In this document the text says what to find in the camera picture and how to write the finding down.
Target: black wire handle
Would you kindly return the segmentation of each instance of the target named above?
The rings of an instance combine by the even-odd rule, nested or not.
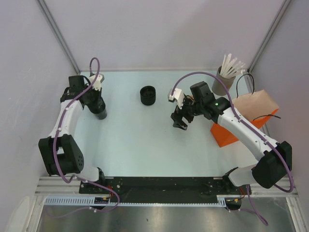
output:
[[[272,117],[276,117],[276,118],[281,119],[281,117],[279,117],[279,116],[277,116],[277,115],[269,114],[269,115],[262,115],[262,116],[256,117],[255,119],[253,119],[253,121],[256,120],[256,119],[258,119],[258,118],[260,118],[260,117],[266,117],[266,116],[272,116]]]
[[[242,76],[238,79],[238,81],[237,81],[237,83],[236,83],[236,93],[237,93],[237,97],[236,97],[236,98],[239,97],[239,95],[238,95],[238,82],[239,82],[239,80],[240,80],[243,76],[245,76],[245,75],[248,75],[248,76],[250,76],[250,77],[252,78],[252,83],[253,83],[252,94],[255,92],[254,78],[253,78],[253,76],[252,76],[250,73],[246,73],[246,74],[242,75]]]

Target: utensil holder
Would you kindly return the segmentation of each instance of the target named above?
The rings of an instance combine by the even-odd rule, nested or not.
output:
[[[218,68],[218,71],[217,71],[217,74],[216,74],[216,77],[218,77],[222,82],[223,84],[225,84],[226,88],[229,90],[236,78],[236,76],[233,76],[231,78],[225,78],[225,77],[222,77],[220,75],[220,71],[221,71],[221,68],[222,66],[220,66]],[[219,83],[219,81],[217,81],[216,79],[214,80],[213,82],[213,85],[212,85],[212,92],[216,95],[219,95],[219,96],[224,96],[226,95],[226,91],[224,90],[223,86]]]

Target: reflective metal floor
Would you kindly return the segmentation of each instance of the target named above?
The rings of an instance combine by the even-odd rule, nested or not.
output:
[[[269,223],[264,226],[247,212],[228,213],[207,207],[118,207],[109,213],[80,211],[62,219],[42,214],[38,232],[294,232],[285,198],[254,199]],[[242,208],[250,208],[245,199]],[[62,215],[76,206],[45,206],[51,215]]]

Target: purple cable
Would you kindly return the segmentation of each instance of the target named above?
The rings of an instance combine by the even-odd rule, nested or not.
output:
[[[92,62],[93,62],[94,60],[96,60],[97,63],[98,63],[98,70],[97,70],[95,79],[93,80],[93,82],[92,82],[86,89],[84,89],[83,92],[81,92],[80,94],[78,94],[72,101],[70,101],[70,102],[68,103],[68,105],[66,106],[66,109],[68,109],[68,108],[70,107],[70,105],[72,105],[72,103],[73,103],[74,101],[78,100],[82,95],[84,95],[84,94],[93,86],[93,84],[94,84],[95,81],[97,80],[98,75],[99,75],[99,71],[100,71],[100,62],[99,62],[98,58],[93,57],[93,58],[90,60],[89,69],[90,69],[90,72],[92,72],[92,67],[91,67],[91,66],[92,66]],[[56,144],[57,144],[57,138],[58,138],[59,132],[60,132],[60,130],[61,130],[61,125],[62,125],[64,116],[65,116],[65,114],[66,114],[66,112],[67,112],[66,109],[63,111],[63,113],[62,113],[62,115],[61,115],[61,117],[60,117],[59,124],[58,124],[58,128],[57,128],[57,131],[56,131],[56,134],[55,134],[55,138],[54,138],[54,142],[53,142],[53,155],[54,155],[54,160],[55,160],[55,164],[56,164],[57,170],[58,170],[58,172],[59,172],[59,175],[61,176],[61,178],[63,179],[63,181],[66,182],[67,184],[71,183],[71,181],[73,180],[73,178],[76,177],[76,178],[77,178],[78,180],[80,180],[80,181],[88,182],[89,184],[92,184],[92,185],[95,185],[95,186],[97,186],[97,187],[103,188],[103,189],[108,190],[108,191],[112,192],[113,194],[115,194],[115,196],[116,196],[117,199],[118,199],[118,202],[117,202],[117,204],[116,204],[113,208],[108,209],[108,210],[98,210],[98,209],[96,209],[96,211],[100,211],[100,212],[108,212],[108,211],[111,211],[111,210],[115,209],[115,208],[118,206],[118,204],[120,203],[120,198],[119,198],[118,194],[117,194],[114,190],[112,190],[112,189],[110,189],[110,188],[107,188],[107,187],[105,187],[105,186],[99,185],[99,184],[97,184],[97,183],[94,183],[94,182],[92,182],[92,181],[87,181],[87,180],[81,179],[81,178],[79,178],[79,177],[77,177],[77,176],[75,176],[75,175],[72,175],[71,178],[70,178],[69,180],[67,180],[66,177],[64,176],[64,174],[63,174],[61,168],[60,168],[60,164],[59,164],[58,157],[57,157],[57,148],[56,148]],[[65,216],[67,216],[67,215],[70,215],[70,214],[72,214],[72,213],[75,213],[75,212],[80,211],[80,210],[83,210],[83,209],[89,209],[89,207],[82,207],[82,208],[79,208],[79,209],[77,209],[77,210],[74,210],[74,211],[72,211],[72,212],[70,212],[70,213],[68,213],[68,214],[65,214],[65,215],[62,215],[62,216],[58,216],[58,217],[56,217],[56,218],[63,218],[63,217],[65,217]]]
[[[286,170],[286,172],[287,172],[287,174],[288,174],[289,180],[290,180],[290,189],[289,189],[289,190],[283,189],[282,187],[280,187],[280,186],[278,186],[278,185],[276,185],[276,184],[275,184],[275,186],[276,186],[278,189],[280,189],[280,190],[282,190],[282,191],[284,191],[284,192],[292,192],[293,189],[294,189],[294,181],[293,181],[293,178],[292,178],[292,174],[291,174],[291,172],[290,172],[290,170],[289,170],[289,167],[288,167],[288,165],[286,164],[284,158],[283,158],[282,155],[279,153],[279,151],[278,151],[269,141],[267,141],[267,139],[265,139],[262,135],[260,135],[257,131],[255,131],[255,129],[254,129],[252,126],[250,126],[248,123],[246,123],[244,120],[240,119],[239,115],[237,114],[237,112],[236,112],[236,110],[235,110],[235,107],[234,107],[234,105],[233,105],[232,98],[231,98],[231,95],[230,95],[229,92],[228,92],[228,89],[226,88],[225,84],[224,84],[218,77],[216,77],[215,75],[213,75],[213,74],[211,74],[211,73],[208,73],[208,72],[192,72],[192,73],[189,73],[189,74],[183,76],[182,78],[180,78],[180,79],[176,82],[176,84],[174,85],[173,90],[172,90],[172,92],[171,92],[172,95],[173,95],[173,93],[174,93],[174,91],[175,91],[176,86],[177,86],[183,79],[185,79],[185,78],[188,77],[188,76],[194,75],[194,74],[204,74],[204,75],[211,76],[211,77],[213,77],[214,79],[216,79],[216,80],[222,85],[222,87],[223,87],[224,90],[226,91],[228,100],[230,101],[230,104],[231,104],[231,109],[232,109],[232,111],[233,111],[235,117],[236,117],[240,122],[242,122],[242,124],[244,124],[247,128],[249,128],[251,131],[253,131],[265,144],[267,144],[267,145],[277,154],[277,156],[278,156],[279,159],[281,160],[281,162],[282,162],[282,164],[283,164],[283,166],[284,166],[284,168],[285,168],[285,170]],[[251,200],[251,198],[250,198],[250,195],[249,195],[249,188],[248,188],[248,187],[247,187],[247,193],[248,193],[248,198],[249,198],[249,201],[250,201],[250,203],[251,203],[251,205],[252,205],[252,208],[254,209],[254,212],[255,212],[256,215],[259,217],[259,219],[263,222],[263,224],[268,225],[267,221],[257,212],[257,210],[256,210],[256,208],[255,208],[255,206],[254,206],[254,204],[253,204],[253,202],[252,202],[252,200]],[[251,212],[250,209],[246,209],[246,210],[243,209],[243,211]]]

